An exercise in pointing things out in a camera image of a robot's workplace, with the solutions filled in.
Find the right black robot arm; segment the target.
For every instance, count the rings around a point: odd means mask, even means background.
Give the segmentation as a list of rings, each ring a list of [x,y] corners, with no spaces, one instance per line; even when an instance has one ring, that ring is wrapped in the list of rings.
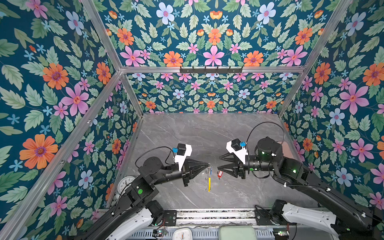
[[[256,171],[267,172],[284,187],[297,190],[325,207],[316,211],[295,206],[287,201],[276,200],[270,210],[275,223],[286,221],[306,225],[327,232],[340,240],[380,240],[383,214],[379,210],[360,206],[295,159],[283,155],[283,146],[265,137],[258,141],[255,154],[250,155],[247,144],[235,139],[227,142],[228,153],[220,160],[228,164],[219,171],[235,178],[245,179]]]

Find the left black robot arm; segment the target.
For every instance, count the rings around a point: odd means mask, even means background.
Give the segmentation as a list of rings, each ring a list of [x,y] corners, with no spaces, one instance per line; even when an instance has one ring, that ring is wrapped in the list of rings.
[[[139,176],[125,187],[117,204],[103,214],[84,233],[72,240],[126,240],[135,232],[159,224],[164,209],[155,200],[157,185],[181,179],[184,186],[209,167],[208,163],[185,160],[182,167],[164,166],[157,157],[148,158],[139,168]]]

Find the pink eraser case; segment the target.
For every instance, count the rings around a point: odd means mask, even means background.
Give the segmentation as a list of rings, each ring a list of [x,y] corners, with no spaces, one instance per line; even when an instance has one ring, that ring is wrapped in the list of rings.
[[[278,141],[278,143],[282,144],[284,157],[289,158],[289,159],[295,159],[296,158],[295,151],[291,150],[290,144],[288,142]]]

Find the white clock at front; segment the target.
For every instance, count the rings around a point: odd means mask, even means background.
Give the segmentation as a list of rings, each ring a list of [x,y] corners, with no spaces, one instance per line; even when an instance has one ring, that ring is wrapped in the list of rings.
[[[173,233],[172,240],[193,240],[193,233],[189,228],[178,229]]]

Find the pale green box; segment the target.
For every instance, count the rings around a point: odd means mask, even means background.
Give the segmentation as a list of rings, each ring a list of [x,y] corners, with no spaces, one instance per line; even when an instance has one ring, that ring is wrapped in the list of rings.
[[[226,226],[219,229],[219,240],[257,240],[251,226]]]

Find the white round alarm clock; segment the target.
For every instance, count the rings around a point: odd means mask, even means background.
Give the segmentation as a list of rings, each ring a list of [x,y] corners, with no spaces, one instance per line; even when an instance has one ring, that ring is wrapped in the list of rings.
[[[133,181],[135,180],[135,177],[133,176],[126,176],[118,184],[118,193],[121,194],[125,187],[129,186]]]

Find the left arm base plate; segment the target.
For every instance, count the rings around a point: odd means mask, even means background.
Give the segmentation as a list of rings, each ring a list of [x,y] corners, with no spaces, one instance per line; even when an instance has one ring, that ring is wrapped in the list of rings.
[[[174,227],[177,222],[178,211],[177,210],[165,210],[160,222],[156,224],[157,227],[166,226]]]

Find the aluminium front rail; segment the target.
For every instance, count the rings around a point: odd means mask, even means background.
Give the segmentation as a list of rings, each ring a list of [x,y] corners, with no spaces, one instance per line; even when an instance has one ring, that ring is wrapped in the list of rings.
[[[122,217],[122,213],[109,213],[105,214],[105,216],[110,217],[110,220],[99,219],[94,223],[93,227],[96,230],[106,228],[107,230],[114,231],[117,228],[126,230],[129,227],[142,229],[151,225],[156,226],[160,222],[164,211],[158,206],[136,210],[121,223],[113,223],[112,219]],[[186,209],[177,211],[176,225],[219,225],[231,223],[257,226],[254,210],[251,209]],[[337,216],[331,212],[302,208],[292,204],[273,207],[269,212],[271,215],[283,217],[289,223],[306,225],[326,232],[330,232],[332,226],[338,223]]]

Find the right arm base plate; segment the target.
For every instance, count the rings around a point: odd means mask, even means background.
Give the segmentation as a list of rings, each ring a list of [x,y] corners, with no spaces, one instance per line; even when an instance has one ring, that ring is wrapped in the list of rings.
[[[289,223],[283,217],[271,215],[269,210],[255,208],[255,220],[258,226],[295,226],[296,223]]]

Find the black hook rail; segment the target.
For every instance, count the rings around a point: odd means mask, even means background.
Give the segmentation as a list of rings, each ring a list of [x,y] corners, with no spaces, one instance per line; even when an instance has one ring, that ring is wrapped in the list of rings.
[[[243,72],[243,67],[180,67],[181,74],[237,74]]]

